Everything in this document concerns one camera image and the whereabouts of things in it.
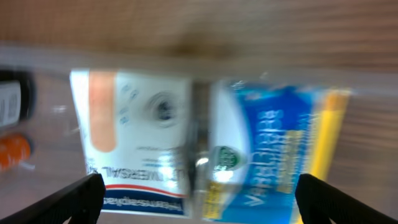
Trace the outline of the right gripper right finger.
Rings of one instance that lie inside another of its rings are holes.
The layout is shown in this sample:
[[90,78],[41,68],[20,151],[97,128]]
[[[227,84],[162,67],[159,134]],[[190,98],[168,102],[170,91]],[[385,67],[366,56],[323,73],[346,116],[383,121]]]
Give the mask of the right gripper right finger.
[[397,220],[310,174],[300,175],[295,198],[304,224],[397,224]]

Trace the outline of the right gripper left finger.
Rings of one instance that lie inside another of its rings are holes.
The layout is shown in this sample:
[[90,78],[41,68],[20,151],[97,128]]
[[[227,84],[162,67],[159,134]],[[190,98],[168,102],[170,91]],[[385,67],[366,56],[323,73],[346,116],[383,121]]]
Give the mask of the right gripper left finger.
[[105,191],[102,175],[90,174],[1,219],[1,224],[96,224]]

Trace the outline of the orange bottle white cap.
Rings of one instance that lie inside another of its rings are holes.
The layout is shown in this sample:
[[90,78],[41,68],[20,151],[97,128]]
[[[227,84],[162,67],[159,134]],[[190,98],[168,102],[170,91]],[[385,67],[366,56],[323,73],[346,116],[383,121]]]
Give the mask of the orange bottle white cap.
[[32,143],[23,134],[1,136],[1,172],[28,160],[33,151]]

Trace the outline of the blue yellow VapoDrops box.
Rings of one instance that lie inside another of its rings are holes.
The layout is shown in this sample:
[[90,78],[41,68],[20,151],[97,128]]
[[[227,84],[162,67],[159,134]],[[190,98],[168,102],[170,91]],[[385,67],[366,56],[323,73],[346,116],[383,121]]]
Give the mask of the blue yellow VapoDrops box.
[[300,223],[297,182],[302,174],[327,177],[350,94],[324,86],[213,84],[203,219]]

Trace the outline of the white blue Hansaplast box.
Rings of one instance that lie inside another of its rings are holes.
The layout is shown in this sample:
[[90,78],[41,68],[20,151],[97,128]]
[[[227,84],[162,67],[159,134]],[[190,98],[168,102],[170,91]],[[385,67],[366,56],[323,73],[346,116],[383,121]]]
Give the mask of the white blue Hansaplast box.
[[106,188],[102,210],[188,216],[191,81],[86,69],[70,86],[86,171]]

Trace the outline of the black bottle white cap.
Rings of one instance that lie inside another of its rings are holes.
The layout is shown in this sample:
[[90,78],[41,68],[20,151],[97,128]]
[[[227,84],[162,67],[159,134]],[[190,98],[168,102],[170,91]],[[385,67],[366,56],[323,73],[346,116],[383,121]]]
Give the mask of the black bottle white cap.
[[35,83],[31,73],[1,69],[1,129],[30,119],[35,100]]

